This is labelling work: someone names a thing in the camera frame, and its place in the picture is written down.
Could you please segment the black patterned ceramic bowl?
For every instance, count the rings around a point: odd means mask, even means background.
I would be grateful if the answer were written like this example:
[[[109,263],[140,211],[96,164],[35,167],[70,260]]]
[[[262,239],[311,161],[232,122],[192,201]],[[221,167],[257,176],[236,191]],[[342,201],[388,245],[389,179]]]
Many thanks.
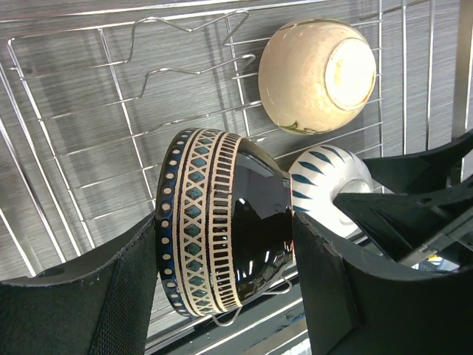
[[[204,317],[263,295],[293,262],[290,176],[255,143],[178,132],[155,202],[157,264],[174,310]]]

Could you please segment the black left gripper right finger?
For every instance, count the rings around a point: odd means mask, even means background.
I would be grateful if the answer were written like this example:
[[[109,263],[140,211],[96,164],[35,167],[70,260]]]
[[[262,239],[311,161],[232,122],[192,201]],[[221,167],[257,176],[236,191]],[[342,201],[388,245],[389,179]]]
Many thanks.
[[[472,270],[387,260],[295,213],[293,234],[315,354],[470,354]]]

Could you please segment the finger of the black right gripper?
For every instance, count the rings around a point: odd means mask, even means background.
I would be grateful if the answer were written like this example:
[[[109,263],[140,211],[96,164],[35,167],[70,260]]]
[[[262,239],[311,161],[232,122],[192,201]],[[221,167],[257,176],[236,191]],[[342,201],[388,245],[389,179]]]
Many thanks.
[[[472,182],[434,192],[399,195],[343,193],[334,204],[394,261],[472,252]]]
[[[472,151],[472,131],[424,152],[367,158],[372,178],[396,194],[421,194],[446,187],[448,173]]]

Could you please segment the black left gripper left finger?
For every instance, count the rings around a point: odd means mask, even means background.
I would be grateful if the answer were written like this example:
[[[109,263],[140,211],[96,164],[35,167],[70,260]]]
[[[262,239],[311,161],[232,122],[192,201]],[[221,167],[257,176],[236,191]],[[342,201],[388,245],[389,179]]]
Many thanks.
[[[148,215],[69,262],[1,281],[1,353],[143,354],[156,282]]]

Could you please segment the beige floral ceramic bowl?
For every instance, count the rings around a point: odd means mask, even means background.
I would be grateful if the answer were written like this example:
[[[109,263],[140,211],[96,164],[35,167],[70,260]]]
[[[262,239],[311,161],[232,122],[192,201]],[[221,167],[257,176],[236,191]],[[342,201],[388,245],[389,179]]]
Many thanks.
[[[374,53],[358,29],[308,18],[270,37],[259,61],[258,90],[276,126],[317,135],[351,122],[370,99],[376,76]]]

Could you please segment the white blue-petal bowl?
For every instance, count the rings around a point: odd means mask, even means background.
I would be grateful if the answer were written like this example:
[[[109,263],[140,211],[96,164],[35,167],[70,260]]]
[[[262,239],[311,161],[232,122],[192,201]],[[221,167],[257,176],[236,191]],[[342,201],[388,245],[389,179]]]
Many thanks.
[[[347,238],[357,225],[334,203],[340,193],[371,193],[373,181],[365,163],[354,153],[332,145],[303,152],[289,169],[292,206],[340,237]]]

